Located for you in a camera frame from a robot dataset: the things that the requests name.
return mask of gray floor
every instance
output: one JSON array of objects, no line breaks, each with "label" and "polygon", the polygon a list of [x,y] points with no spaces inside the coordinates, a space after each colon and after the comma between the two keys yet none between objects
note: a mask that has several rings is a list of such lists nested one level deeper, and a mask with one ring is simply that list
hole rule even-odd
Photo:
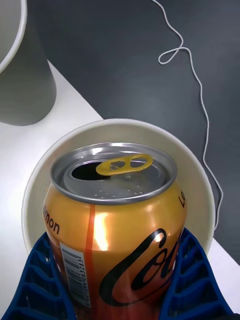
[{"label": "gray floor", "polygon": [[[210,119],[207,162],[225,193],[217,241],[240,263],[240,1],[161,0],[192,51]],[[187,53],[150,0],[29,0],[48,59],[103,118],[162,127],[200,160],[206,132]],[[216,201],[218,193],[210,178]]]}]

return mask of yellow pull tab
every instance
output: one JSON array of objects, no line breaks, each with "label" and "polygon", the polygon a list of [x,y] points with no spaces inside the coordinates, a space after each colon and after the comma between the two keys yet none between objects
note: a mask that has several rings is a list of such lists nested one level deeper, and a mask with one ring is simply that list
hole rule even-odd
[{"label": "yellow pull tab", "polygon": [[[146,159],[146,163],[138,167],[132,167],[131,161],[138,158]],[[114,166],[114,163],[118,161],[124,162],[124,165],[121,168]],[[153,158],[149,154],[141,153],[141,154],[135,154],[135,155],[126,155],[126,156],[121,156],[119,158],[110,159],[100,163],[96,167],[96,172],[102,176],[122,175],[130,172],[142,171],[150,167],[152,163],[153,163]]]}]

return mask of barcode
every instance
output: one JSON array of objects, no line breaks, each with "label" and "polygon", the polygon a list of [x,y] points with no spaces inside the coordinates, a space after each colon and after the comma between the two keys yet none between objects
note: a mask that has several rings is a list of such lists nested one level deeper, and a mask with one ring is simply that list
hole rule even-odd
[{"label": "barcode", "polygon": [[60,243],[61,254],[72,297],[91,308],[84,254]]}]

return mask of white table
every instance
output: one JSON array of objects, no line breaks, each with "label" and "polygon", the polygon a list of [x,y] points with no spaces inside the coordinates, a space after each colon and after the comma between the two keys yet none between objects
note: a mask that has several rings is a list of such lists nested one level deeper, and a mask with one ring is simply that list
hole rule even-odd
[{"label": "white table", "polygon": [[[63,135],[102,119],[52,65],[51,70],[57,97],[47,117],[23,127],[0,123],[0,317],[15,294],[27,259],[21,207],[34,167]],[[240,313],[240,266],[214,239],[209,257],[224,298],[234,312]]]}]

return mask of orange soda can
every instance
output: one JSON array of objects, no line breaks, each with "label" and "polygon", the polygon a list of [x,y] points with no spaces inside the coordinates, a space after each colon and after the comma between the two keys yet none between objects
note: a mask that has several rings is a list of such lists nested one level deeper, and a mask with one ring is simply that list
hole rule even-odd
[{"label": "orange soda can", "polygon": [[156,320],[187,215],[165,152],[106,142],[53,164],[43,220],[79,320]]}]

